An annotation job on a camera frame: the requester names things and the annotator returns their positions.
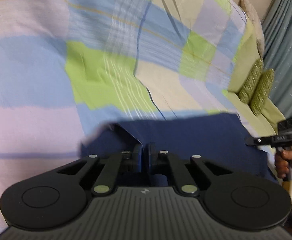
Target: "light blue curtain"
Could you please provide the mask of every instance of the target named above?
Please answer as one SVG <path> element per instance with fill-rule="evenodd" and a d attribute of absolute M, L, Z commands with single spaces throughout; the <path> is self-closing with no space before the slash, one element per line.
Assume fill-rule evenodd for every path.
<path fill-rule="evenodd" d="M 270 99 L 292 116 L 292 0 L 275 0 L 263 24 L 265 68 L 275 70 Z"/>

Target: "hand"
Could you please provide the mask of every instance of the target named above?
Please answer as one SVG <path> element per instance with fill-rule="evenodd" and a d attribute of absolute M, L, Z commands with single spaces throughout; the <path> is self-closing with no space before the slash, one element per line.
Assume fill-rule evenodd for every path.
<path fill-rule="evenodd" d="M 290 150 L 283 150 L 281 153 L 276 153 L 275 155 L 277 176 L 280 179 L 285 178 L 286 174 L 289 172 L 288 161 L 286 160 L 290 160 L 292 164 L 292 147 Z"/>

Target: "ribbed black surface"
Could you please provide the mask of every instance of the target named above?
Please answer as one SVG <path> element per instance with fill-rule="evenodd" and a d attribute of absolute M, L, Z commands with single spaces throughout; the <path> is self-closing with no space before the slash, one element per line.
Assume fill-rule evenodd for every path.
<path fill-rule="evenodd" d="M 145 194 L 144 188 L 120 187 L 111 196 L 95 198 L 63 228 L 28 232 L 11 227 L 0 240 L 292 240 L 281 227 L 262 232 L 227 228 L 195 198 L 179 196 L 171 187 L 147 189 Z"/>

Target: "plaid bedsheet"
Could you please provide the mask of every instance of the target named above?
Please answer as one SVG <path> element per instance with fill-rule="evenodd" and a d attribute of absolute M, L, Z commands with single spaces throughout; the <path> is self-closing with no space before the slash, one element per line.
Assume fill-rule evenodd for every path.
<path fill-rule="evenodd" d="M 0 196 L 107 123 L 237 112 L 247 21 L 232 0 L 0 0 Z"/>

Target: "logo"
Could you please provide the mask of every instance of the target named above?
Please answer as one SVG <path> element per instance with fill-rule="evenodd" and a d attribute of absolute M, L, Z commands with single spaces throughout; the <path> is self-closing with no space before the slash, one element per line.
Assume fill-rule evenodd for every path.
<path fill-rule="evenodd" d="M 144 188 L 142 191 L 141 191 L 143 194 L 147 194 L 147 193 L 149 193 L 150 192 L 150 190 L 148 190 L 148 189 L 146 189 L 146 188 Z"/>

